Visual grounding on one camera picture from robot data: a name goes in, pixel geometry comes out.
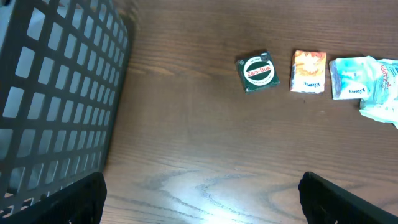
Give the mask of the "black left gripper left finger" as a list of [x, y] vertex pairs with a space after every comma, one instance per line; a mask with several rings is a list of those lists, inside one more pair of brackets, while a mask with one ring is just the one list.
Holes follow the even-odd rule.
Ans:
[[104, 176], [94, 172], [43, 201], [2, 218], [3, 224], [99, 224], [107, 196]]

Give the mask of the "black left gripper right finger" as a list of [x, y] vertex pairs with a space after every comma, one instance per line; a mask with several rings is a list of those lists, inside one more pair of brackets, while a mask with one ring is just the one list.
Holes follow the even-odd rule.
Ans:
[[304, 173], [298, 189], [308, 223], [397, 223], [397, 216], [313, 172]]

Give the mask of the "teal wipes pouch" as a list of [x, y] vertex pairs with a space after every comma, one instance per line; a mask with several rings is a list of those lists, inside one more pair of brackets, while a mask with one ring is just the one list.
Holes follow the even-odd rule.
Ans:
[[382, 59], [371, 63], [369, 97], [362, 99], [362, 116], [397, 128], [397, 61]]

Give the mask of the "small teal tissue pack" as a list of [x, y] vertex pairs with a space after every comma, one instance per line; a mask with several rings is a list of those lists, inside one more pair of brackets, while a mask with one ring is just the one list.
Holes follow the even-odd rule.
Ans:
[[329, 63], [332, 98], [334, 100], [366, 99], [374, 81], [371, 56], [337, 58]]

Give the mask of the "orange small tissue pack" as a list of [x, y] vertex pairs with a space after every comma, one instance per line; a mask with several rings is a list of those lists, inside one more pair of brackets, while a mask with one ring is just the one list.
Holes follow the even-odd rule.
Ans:
[[325, 52], [296, 50], [292, 56], [290, 91], [320, 94], [325, 91]]

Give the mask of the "dark green round-label box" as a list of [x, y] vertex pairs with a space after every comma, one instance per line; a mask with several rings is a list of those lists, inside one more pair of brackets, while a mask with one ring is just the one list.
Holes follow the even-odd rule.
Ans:
[[245, 93], [265, 90], [280, 83], [268, 51], [240, 58], [235, 65]]

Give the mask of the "grey plastic shopping basket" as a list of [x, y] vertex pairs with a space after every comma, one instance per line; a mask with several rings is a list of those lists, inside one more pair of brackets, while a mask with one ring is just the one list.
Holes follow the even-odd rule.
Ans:
[[104, 170], [129, 53], [112, 0], [1, 2], [1, 218]]

